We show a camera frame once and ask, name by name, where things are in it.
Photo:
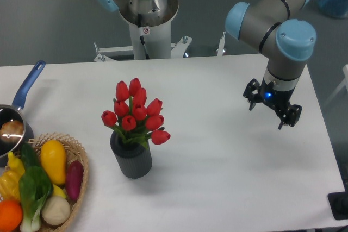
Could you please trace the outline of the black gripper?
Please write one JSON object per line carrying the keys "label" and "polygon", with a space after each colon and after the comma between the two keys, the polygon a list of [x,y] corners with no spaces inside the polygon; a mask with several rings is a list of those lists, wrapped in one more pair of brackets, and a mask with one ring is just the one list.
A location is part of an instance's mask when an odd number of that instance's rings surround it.
{"label": "black gripper", "polygon": [[243,97],[249,102],[249,111],[251,111],[257,103],[260,103],[261,96],[262,102],[278,113],[277,116],[281,120],[278,129],[282,129],[283,126],[294,127],[301,116],[302,106],[292,105],[289,102],[293,92],[294,89],[289,91],[271,90],[265,80],[262,81],[260,87],[258,80],[253,78],[246,85]]}

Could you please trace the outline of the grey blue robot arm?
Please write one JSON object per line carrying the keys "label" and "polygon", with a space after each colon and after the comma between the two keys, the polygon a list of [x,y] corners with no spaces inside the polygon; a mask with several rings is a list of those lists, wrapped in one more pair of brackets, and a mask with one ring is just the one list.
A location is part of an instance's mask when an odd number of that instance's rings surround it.
{"label": "grey blue robot arm", "polygon": [[[178,11],[178,0],[98,0],[109,12],[119,12],[128,23],[136,60],[168,59],[171,48],[171,22]],[[244,97],[253,108],[263,103],[279,117],[282,126],[294,126],[302,111],[290,98],[311,57],[316,31],[294,15],[309,0],[260,0],[255,5],[239,2],[225,20],[226,32],[253,47],[268,65],[262,81],[248,83]]]}

